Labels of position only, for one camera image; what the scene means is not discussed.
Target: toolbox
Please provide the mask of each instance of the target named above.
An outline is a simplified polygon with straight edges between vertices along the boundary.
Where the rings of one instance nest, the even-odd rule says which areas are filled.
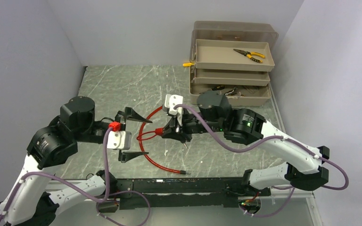
[[[216,85],[213,84],[197,84],[193,81],[195,77],[195,70],[190,67],[189,70],[189,94],[192,104],[197,104],[197,97],[207,91],[211,90]],[[234,88],[235,85],[225,85],[223,90],[218,90],[220,94]],[[271,91],[269,85],[267,86],[237,86],[237,94],[235,96],[227,96],[228,101],[234,106],[262,106],[268,99],[271,98]]]
[[[191,37],[189,60],[189,92],[191,102],[207,91],[216,90],[227,95],[234,106],[262,106],[271,98],[270,72],[275,64],[271,48],[278,33],[270,24],[196,21]],[[262,63],[249,59],[246,52]]]

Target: transparent lid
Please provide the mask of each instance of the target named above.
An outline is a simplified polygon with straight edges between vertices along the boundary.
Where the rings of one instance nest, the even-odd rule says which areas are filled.
[[[267,42],[271,49],[277,41],[277,38],[278,33],[270,24],[195,21],[189,60],[195,62],[196,39]]]

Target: gray marble surface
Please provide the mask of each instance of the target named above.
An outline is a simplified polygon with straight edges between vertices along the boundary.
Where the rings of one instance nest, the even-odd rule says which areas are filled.
[[[166,94],[182,95],[184,103],[191,105],[188,68],[173,65],[89,66],[79,91],[80,96],[95,101],[96,120],[114,117],[126,106],[146,117],[163,104]],[[249,108],[280,129],[273,106],[271,99],[261,107]],[[160,111],[151,120],[153,124],[148,124],[144,131],[164,126],[169,117]],[[137,122],[127,123],[127,130],[133,133],[129,151],[140,151],[135,139],[140,125]],[[243,147],[225,142],[232,147]],[[178,141],[160,137],[144,141],[145,150],[154,161],[169,168],[186,170],[190,173],[188,175],[158,169],[142,156],[120,163],[115,150],[108,152],[110,171],[117,178],[240,177],[246,169],[264,169],[283,163],[282,159],[260,148],[248,153],[231,153],[219,146],[209,134],[193,135],[192,141],[187,144],[188,148],[185,148]],[[67,179],[85,178],[88,173],[101,169],[102,146],[79,143],[78,153],[67,160],[57,175]]]

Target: white wall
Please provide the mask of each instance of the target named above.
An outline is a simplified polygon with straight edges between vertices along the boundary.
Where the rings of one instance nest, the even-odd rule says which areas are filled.
[[[0,201],[34,133],[77,95],[82,65],[46,0],[0,0]]]
[[[306,0],[271,72],[289,134],[326,145],[348,189],[315,192],[325,225],[362,225],[362,1]],[[343,184],[331,166],[330,185]]]
[[[83,65],[180,65],[197,20],[269,23],[284,37],[303,0],[48,0]]]

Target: yellow and black pliers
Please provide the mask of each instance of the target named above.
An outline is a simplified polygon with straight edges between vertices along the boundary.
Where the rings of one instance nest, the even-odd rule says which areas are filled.
[[[252,57],[252,56],[258,56],[258,57],[261,57],[261,58],[263,58],[263,59],[265,59],[265,58],[266,58],[266,56],[265,56],[265,55],[263,55],[263,54],[261,54],[261,53],[248,52],[248,51],[243,51],[243,50],[236,49],[236,48],[234,49],[234,51],[236,51],[236,52],[238,52],[238,53],[240,53],[240,54],[242,54],[242,55],[246,56],[247,58],[249,58],[249,59],[251,59],[251,60],[255,61],[256,63],[263,63],[263,60],[256,59],[256,58],[254,58],[254,57]]]

